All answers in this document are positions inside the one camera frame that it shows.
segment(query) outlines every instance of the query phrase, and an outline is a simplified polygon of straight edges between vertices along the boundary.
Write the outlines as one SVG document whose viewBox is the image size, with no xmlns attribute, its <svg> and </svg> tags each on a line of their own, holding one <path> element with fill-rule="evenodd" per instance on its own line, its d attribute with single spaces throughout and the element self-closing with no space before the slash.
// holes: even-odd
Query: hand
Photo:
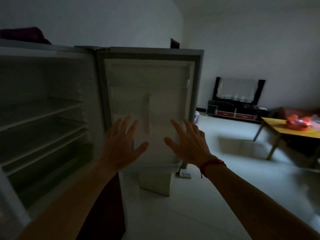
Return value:
<svg viewBox="0 0 320 240">
<path fill-rule="evenodd" d="M 121 119 L 118 119 L 106 133 L 106 141 L 98 163 L 98 166 L 102 167 L 102 170 L 117 172 L 129 166 L 147 150 L 149 142 L 146 141 L 137 149 L 131 149 L 138 121 L 134 121 L 126 134 L 129 121 L 130 116 L 126 117 L 122 122 Z"/>
<path fill-rule="evenodd" d="M 176 121 L 170 121 L 178 133 L 180 145 L 169 137 L 165 137 L 163 140 L 181 160 L 199 168 L 205 162 L 217 159 L 216 156 L 210 153 L 205 133 L 199 130 L 198 126 L 184 119 L 183 121 L 186 125 L 186 132 L 184 132 Z"/>
</svg>

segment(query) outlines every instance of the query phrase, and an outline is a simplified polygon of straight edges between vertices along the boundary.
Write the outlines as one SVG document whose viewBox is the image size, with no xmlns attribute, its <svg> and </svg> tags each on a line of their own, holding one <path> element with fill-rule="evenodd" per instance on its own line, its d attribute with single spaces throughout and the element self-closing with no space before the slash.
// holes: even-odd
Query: red string bracelet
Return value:
<svg viewBox="0 0 320 240">
<path fill-rule="evenodd" d="M 200 173 L 201 173 L 201 178 L 202 178 L 202 175 L 207 178 L 207 176 L 206 176 L 206 174 L 205 174 L 205 167 L 206 167 L 206 166 L 208 166 L 208 165 L 218 165 L 218 164 L 222 164 L 222 165 L 225 165 L 225 166 L 226 166 L 226 164 L 224 163 L 224 161 L 222 161 L 222 160 L 220 160 L 220 159 L 218 159 L 218 158 L 213 159 L 213 160 L 210 160 L 210 161 L 207 161 L 207 162 L 205 162 L 204 164 L 202 164 L 202 165 L 200 166 L 200 168 L 199 168 L 199 169 L 200 169 Z"/>
</svg>

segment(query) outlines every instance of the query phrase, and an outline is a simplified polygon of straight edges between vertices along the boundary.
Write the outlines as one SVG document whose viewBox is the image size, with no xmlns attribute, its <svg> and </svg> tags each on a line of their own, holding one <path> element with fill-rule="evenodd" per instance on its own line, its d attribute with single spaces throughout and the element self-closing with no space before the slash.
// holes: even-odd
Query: tv stand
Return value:
<svg viewBox="0 0 320 240">
<path fill-rule="evenodd" d="M 206 114 L 259 124 L 262 122 L 261 117 L 267 117 L 269 111 L 250 104 L 209 100 Z"/>
</svg>

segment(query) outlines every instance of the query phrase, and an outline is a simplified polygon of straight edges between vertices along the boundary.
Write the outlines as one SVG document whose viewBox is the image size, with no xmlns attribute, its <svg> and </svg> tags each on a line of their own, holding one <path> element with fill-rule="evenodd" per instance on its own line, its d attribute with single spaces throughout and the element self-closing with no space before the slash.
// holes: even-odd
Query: ceiling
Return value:
<svg viewBox="0 0 320 240">
<path fill-rule="evenodd" d="M 320 0 L 173 0 L 184 16 L 320 7 Z"/>
</svg>

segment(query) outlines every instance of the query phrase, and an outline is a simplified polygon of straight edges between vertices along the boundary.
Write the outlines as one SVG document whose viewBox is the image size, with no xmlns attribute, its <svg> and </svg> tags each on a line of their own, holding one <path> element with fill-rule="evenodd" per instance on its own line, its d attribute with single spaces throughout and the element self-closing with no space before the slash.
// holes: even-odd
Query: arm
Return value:
<svg viewBox="0 0 320 240">
<path fill-rule="evenodd" d="M 87 175 L 30 222 L 16 240 L 74 240 L 77 237 L 105 185 L 118 170 L 133 163 L 148 148 L 149 144 L 144 142 L 131 150 L 138 121 L 125 134 L 129 121 L 127 117 L 123 122 L 114 123 L 106 135 L 101 158 Z"/>
<path fill-rule="evenodd" d="M 180 145 L 167 137 L 164 141 L 178 157 L 199 168 L 203 163 L 217 159 L 210 154 L 205 134 L 196 125 L 185 120 L 184 132 L 176 121 L 171 122 L 178 132 Z M 208 165 L 205 173 L 253 240 L 320 239 L 305 222 L 226 166 Z"/>
</svg>

